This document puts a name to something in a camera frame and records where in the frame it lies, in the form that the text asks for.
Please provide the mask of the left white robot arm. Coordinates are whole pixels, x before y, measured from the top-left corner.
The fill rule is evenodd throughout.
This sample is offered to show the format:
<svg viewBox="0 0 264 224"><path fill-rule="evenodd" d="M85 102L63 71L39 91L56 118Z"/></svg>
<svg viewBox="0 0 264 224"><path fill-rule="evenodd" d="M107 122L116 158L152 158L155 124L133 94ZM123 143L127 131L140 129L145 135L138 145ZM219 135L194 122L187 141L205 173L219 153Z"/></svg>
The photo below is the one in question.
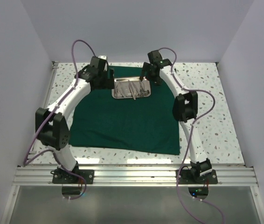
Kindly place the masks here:
<svg viewBox="0 0 264 224"><path fill-rule="evenodd" d="M114 88L114 72L108 71L106 56L93 56L90 63L77 72L68 89L47 108L35 113L36 138L54 154L63 177L75 183L80 177L78 162L69 148L70 130L67 120L76 106L94 90Z"/></svg>

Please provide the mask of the dark green surgical cloth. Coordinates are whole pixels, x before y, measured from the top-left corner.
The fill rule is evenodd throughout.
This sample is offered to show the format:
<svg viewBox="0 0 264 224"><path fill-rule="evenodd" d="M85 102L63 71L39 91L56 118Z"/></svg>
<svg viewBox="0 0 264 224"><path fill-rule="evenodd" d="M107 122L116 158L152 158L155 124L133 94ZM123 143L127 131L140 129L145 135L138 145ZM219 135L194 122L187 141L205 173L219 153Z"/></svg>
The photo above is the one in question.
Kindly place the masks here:
<svg viewBox="0 0 264 224"><path fill-rule="evenodd" d="M94 90L74 110L69 144L153 154L179 155L179 124L172 115L174 97L166 83L136 100L115 99L111 90Z"/></svg>

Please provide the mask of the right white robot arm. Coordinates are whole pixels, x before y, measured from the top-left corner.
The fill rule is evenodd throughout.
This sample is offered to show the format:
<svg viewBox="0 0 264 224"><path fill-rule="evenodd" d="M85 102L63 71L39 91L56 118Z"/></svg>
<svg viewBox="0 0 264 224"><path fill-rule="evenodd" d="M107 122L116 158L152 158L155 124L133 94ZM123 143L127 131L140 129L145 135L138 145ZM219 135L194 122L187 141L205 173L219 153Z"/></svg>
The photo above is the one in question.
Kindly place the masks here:
<svg viewBox="0 0 264 224"><path fill-rule="evenodd" d="M185 155L190 154L190 168L184 169L185 158L183 158L177 180L182 177L190 177L195 183L206 182L212 176L213 168L211 161L203 148L200 135L195 128L199 119L210 113L215 107L215 97L206 90L190 89L178 79L177 70L174 67L177 54L174 53L174 60L164 59L160 50L150 51L148 54L149 62L144 62L140 81L146 78L156 84L165 82L174 96L172 109L173 117L179 122L187 138L187 148ZM211 108L198 115L198 93L206 93L212 99Z"/></svg>

